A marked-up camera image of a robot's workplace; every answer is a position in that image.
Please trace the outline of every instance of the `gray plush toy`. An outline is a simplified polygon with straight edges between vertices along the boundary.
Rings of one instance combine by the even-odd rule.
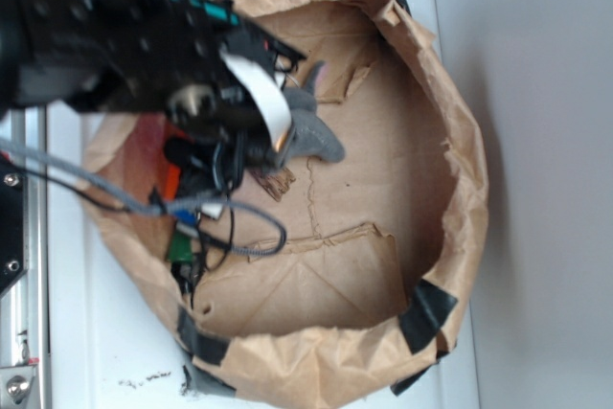
[[[291,111],[296,134],[284,163],[293,157],[315,155],[338,163],[345,158],[345,149],[328,126],[317,117],[315,87],[323,77],[324,61],[317,61],[302,88],[285,88],[284,96]]]

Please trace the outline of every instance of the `screw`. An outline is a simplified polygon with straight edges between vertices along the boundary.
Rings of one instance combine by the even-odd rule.
[[[30,392],[30,382],[21,375],[16,375],[7,382],[9,396],[19,404]]]
[[[23,359],[24,363],[28,363],[28,360],[30,359],[30,347],[28,347],[28,341],[24,340],[24,342],[21,344],[21,358]]]
[[[19,270],[19,262],[18,261],[10,261],[9,263],[7,263],[7,268],[11,272],[16,272],[17,270]]]
[[[141,47],[141,50],[144,51],[145,53],[148,53],[151,51],[151,45],[149,44],[149,41],[146,38],[141,37],[141,39],[139,40],[139,45]]]
[[[21,179],[17,174],[10,173],[4,176],[4,183],[9,187],[17,187],[21,184]]]
[[[195,42],[193,43],[193,47],[195,48],[195,52],[198,54],[199,57],[207,57],[207,55],[209,54],[207,51],[207,46],[204,43],[204,40],[202,40],[201,38],[197,38],[195,40]]]
[[[87,21],[87,11],[79,4],[73,4],[70,6],[70,13],[80,23]]]
[[[49,9],[49,4],[44,0],[36,0],[33,4],[34,12],[42,19],[47,19],[49,17],[49,13],[51,10]]]
[[[131,7],[129,12],[134,21],[143,21],[143,12],[138,7]]]
[[[192,28],[195,27],[195,18],[193,17],[191,11],[185,13],[185,20],[187,21],[189,26],[191,26]]]

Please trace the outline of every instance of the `paper bag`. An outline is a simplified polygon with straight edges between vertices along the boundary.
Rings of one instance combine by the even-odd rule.
[[[479,127],[433,35],[397,0],[234,2],[308,55],[298,82],[329,64],[318,115],[346,159],[292,160],[280,202],[248,175],[234,195],[281,220],[288,245],[272,258],[230,256],[192,308],[165,261],[170,218],[87,209],[209,388],[296,409],[399,393],[456,344],[488,224]],[[163,116],[109,116],[85,166],[145,201],[163,187],[171,130]],[[227,216],[207,230],[224,235]],[[258,246],[275,234],[246,219],[236,236]]]

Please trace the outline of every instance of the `blue component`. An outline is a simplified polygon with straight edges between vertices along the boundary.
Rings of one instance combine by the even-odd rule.
[[[195,218],[195,215],[190,213],[189,211],[177,211],[176,213],[174,213],[174,216],[184,224],[189,225],[191,227],[195,227],[195,225],[198,223]]]
[[[228,12],[219,5],[205,3],[204,10],[213,18],[220,19],[221,21],[228,21]],[[238,17],[233,13],[230,13],[230,24],[233,26],[238,24]]]
[[[219,21],[229,22],[233,26],[238,25],[238,16],[233,13],[228,15],[228,12],[219,5],[211,4],[202,0],[190,0],[190,5],[195,9],[204,9],[209,16],[218,19]]]

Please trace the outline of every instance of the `black tape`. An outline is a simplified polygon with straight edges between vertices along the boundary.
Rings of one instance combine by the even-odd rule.
[[[403,7],[407,13],[411,14],[411,9],[409,8],[409,2],[407,0],[396,0],[401,7]]]
[[[457,303],[458,299],[426,280],[418,283],[409,309],[399,317],[411,353],[421,352],[427,347]]]
[[[221,337],[201,334],[188,312],[181,308],[177,332],[192,355],[218,366],[230,347],[230,341]]]
[[[196,368],[192,363],[192,356],[184,351],[186,364],[183,367],[185,373],[185,383],[181,389],[182,394],[188,392],[198,392],[205,395],[217,395],[218,397],[234,398],[237,389],[219,380],[217,377]]]
[[[392,393],[399,397],[401,394],[406,392],[415,382],[417,382],[432,366],[425,368],[423,371],[418,372],[415,375],[411,375],[400,382],[395,383],[390,387]]]
[[[437,364],[441,362],[441,359],[447,356],[449,352],[438,352],[437,353]],[[394,385],[390,387],[392,393],[399,397],[401,394],[406,392],[409,388],[413,386],[415,382],[417,382],[432,366],[428,366],[423,371],[418,372],[415,375],[411,375],[410,377],[405,378],[399,382],[396,382]]]

